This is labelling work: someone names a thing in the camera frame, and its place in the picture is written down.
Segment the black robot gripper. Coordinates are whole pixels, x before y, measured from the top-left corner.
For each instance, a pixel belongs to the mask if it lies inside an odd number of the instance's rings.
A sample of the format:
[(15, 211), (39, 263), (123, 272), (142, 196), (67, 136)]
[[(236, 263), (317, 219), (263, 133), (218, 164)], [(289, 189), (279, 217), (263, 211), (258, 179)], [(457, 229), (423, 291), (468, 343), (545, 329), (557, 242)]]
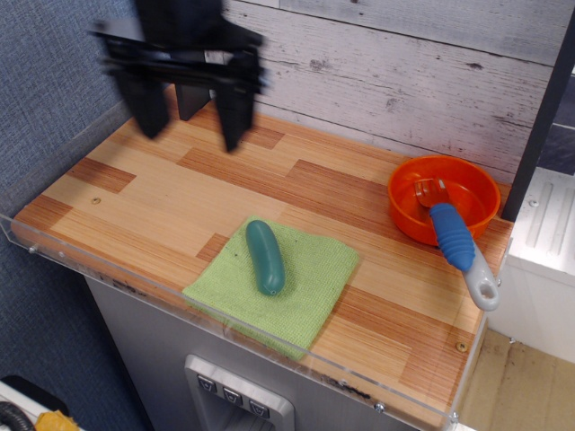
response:
[(133, 5), (135, 18), (98, 21), (90, 32), (104, 43), (102, 64), (115, 75), (140, 131), (156, 138), (170, 120), (158, 82), (204, 86), (216, 90), (226, 151), (232, 153), (252, 128), (254, 94), (265, 85), (263, 36), (228, 21), (221, 1)]

